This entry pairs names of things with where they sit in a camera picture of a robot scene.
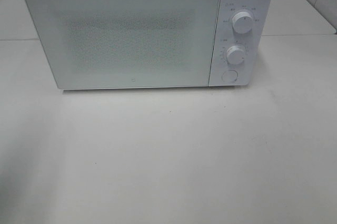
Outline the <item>round white door button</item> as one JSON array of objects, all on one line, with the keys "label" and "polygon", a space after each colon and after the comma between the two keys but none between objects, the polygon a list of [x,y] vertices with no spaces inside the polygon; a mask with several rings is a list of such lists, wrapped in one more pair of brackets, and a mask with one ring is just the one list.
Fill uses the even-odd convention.
[{"label": "round white door button", "polygon": [[227,70],[222,74],[222,81],[227,84],[235,83],[238,78],[238,73],[235,70]]}]

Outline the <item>white timer knob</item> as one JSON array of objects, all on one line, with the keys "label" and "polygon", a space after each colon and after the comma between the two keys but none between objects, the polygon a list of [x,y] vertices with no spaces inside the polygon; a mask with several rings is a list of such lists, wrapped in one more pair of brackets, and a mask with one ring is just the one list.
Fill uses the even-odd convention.
[{"label": "white timer knob", "polygon": [[238,65],[244,61],[245,48],[241,45],[233,45],[227,49],[226,59],[229,64]]}]

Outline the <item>white microwave door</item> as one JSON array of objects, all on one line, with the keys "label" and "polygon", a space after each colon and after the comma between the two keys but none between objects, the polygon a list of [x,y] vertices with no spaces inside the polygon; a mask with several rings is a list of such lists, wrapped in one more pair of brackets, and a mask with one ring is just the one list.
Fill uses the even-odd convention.
[{"label": "white microwave door", "polygon": [[219,0],[25,0],[63,90],[206,86]]}]

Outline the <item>white upper power knob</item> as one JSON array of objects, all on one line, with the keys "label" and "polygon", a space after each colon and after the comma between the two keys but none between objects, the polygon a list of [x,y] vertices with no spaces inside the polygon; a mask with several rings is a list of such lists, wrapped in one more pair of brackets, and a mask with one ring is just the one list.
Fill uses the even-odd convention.
[{"label": "white upper power knob", "polygon": [[254,17],[247,10],[238,11],[232,17],[232,27],[238,34],[249,32],[253,27],[253,23]]}]

